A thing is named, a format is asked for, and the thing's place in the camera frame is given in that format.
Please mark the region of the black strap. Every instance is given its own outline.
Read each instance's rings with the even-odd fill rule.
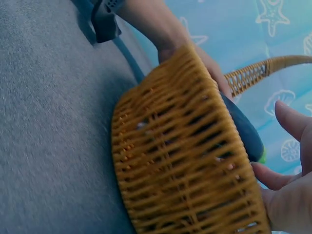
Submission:
[[[97,43],[113,40],[121,34],[115,14],[103,3],[103,0],[98,0],[94,5],[91,23],[97,36]]]

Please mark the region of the basket weave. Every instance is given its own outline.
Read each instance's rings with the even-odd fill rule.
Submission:
[[[311,58],[270,59],[226,78],[235,96],[298,61]],[[112,151],[138,234],[271,233],[234,122],[192,46],[180,48],[122,96]]]

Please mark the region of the dark blue object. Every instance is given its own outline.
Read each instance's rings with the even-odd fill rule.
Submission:
[[[221,96],[244,143],[250,162],[258,162],[264,154],[264,146],[257,130],[231,100],[222,93]]]
[[[94,5],[91,22],[97,36],[97,43],[113,40],[121,34],[115,13],[102,0]]]

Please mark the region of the light blue sheet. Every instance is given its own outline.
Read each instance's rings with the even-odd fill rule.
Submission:
[[[312,55],[311,0],[166,0],[193,41],[224,73],[269,57]],[[135,32],[154,66],[156,50]],[[301,171],[299,143],[278,124],[274,103],[282,100],[312,115],[312,65],[272,75],[236,98],[267,148],[267,165],[283,174]]]

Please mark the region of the basket handle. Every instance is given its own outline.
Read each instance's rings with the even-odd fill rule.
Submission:
[[[269,58],[234,72],[230,72],[225,75],[225,78],[230,85],[232,96],[235,97],[272,73],[303,63],[312,63],[312,56],[290,55]]]

